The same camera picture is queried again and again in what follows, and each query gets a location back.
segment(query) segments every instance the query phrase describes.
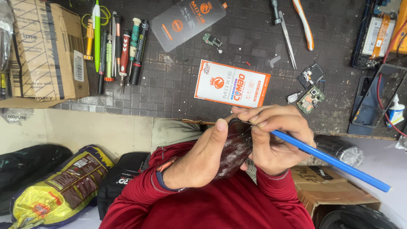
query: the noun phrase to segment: amazon box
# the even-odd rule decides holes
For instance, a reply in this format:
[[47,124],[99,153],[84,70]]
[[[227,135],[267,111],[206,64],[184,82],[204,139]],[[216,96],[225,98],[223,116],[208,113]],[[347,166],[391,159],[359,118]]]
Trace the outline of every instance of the amazon box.
[[379,210],[380,201],[341,177],[330,167],[294,166],[291,174],[299,200],[317,226],[332,205],[366,205]]
[[80,17],[54,3],[10,2],[15,17],[10,72],[15,101],[2,102],[24,107],[35,100],[57,104],[89,96]]

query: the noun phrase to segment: man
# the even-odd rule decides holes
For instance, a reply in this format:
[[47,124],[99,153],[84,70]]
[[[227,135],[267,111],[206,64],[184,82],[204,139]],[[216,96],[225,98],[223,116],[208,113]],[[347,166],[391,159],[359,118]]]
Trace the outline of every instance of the man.
[[[285,131],[315,147],[307,121],[293,106],[233,107],[232,112],[203,134],[198,125],[156,120],[156,151],[149,169],[127,184],[100,229],[314,228],[289,170],[309,155],[270,134]],[[233,177],[213,181],[228,136],[227,122],[234,117],[257,124],[249,155],[257,167],[257,186],[244,172],[246,164]]]

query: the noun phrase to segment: circuit board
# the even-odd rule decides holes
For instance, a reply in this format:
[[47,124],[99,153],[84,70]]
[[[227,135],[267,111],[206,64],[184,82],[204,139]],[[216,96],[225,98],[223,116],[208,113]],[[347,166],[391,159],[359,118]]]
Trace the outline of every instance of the circuit board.
[[297,106],[304,112],[309,114],[314,108],[318,107],[318,103],[325,99],[325,95],[315,86],[313,86],[298,102]]
[[202,40],[211,46],[216,45],[216,46],[220,47],[223,44],[220,40],[216,39],[214,36],[210,35],[209,33],[205,34],[203,36]]

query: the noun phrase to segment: red screwdriver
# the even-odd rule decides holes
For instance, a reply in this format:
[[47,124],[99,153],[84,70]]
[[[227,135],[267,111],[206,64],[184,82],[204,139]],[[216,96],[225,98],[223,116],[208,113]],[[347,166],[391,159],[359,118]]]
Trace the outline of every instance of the red screwdriver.
[[120,94],[122,94],[122,88],[125,85],[125,77],[127,76],[127,63],[129,62],[129,48],[130,48],[130,36],[131,30],[124,29],[123,34],[123,49],[122,56],[120,58],[120,72],[119,75],[122,77],[120,80]]

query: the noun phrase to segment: smartwatch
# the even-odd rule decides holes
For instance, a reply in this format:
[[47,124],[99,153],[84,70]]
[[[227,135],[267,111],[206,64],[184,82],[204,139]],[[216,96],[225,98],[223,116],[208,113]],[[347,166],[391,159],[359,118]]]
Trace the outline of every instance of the smartwatch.
[[188,189],[188,188],[170,189],[169,187],[167,187],[167,186],[164,184],[164,180],[162,179],[162,172],[163,172],[166,168],[168,168],[168,167],[170,167],[172,164],[174,164],[178,159],[179,159],[179,157],[175,156],[175,157],[173,157],[172,159],[170,159],[169,161],[165,162],[164,164],[158,166],[158,167],[155,169],[155,174],[156,174],[156,176],[157,176],[158,183],[160,184],[160,186],[161,186],[163,189],[165,189],[165,190],[167,190],[167,191],[171,191],[171,192],[181,192],[181,191],[184,191],[184,190]]

